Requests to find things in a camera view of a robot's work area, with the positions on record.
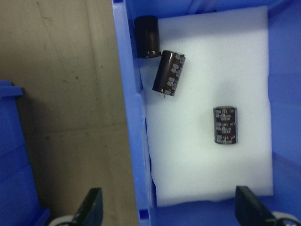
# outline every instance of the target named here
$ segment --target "concrete floor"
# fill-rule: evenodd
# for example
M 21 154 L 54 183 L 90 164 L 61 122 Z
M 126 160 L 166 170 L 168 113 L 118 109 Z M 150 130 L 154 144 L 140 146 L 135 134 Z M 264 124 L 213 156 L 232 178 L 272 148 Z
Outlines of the concrete floor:
M 137 225 L 111 1 L 0 1 L 0 79 L 24 88 L 28 154 L 53 216 L 101 186 L 103 225 Z

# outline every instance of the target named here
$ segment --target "blue plastic crate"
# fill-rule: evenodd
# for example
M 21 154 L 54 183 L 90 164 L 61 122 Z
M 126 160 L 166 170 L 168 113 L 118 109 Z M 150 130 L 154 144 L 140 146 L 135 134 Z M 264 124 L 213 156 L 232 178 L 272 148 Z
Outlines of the blue plastic crate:
M 301 1 L 300 0 L 112 0 L 130 140 L 139 225 L 239 225 L 234 200 L 190 202 L 157 208 L 151 179 L 144 92 L 134 37 L 134 19 L 269 7 L 269 99 L 272 116 L 274 196 L 271 210 L 301 219 Z
M 41 208 L 16 107 L 22 89 L 0 81 L 0 225 L 43 226 Z

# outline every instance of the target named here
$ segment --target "black capacitor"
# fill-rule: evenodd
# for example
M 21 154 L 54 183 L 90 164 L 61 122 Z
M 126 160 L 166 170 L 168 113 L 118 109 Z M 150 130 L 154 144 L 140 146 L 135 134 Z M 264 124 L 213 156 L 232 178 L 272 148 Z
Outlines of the black capacitor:
M 174 96 L 184 62 L 184 54 L 164 50 L 152 90 Z
M 220 106 L 213 109 L 214 141 L 218 144 L 235 144 L 238 142 L 237 108 Z
M 134 20 L 134 24 L 138 57 L 160 56 L 158 18 L 156 16 L 141 16 Z

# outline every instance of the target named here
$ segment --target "white foam pad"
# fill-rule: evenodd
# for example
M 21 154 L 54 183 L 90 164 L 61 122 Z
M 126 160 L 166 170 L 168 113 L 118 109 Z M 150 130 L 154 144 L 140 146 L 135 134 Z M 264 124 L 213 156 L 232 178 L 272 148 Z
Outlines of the white foam pad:
M 141 60 L 157 205 L 272 194 L 267 8 L 159 20 L 161 49 L 185 54 L 174 97 L 151 90 L 160 58 Z M 214 142 L 213 108 L 238 108 L 238 140 Z

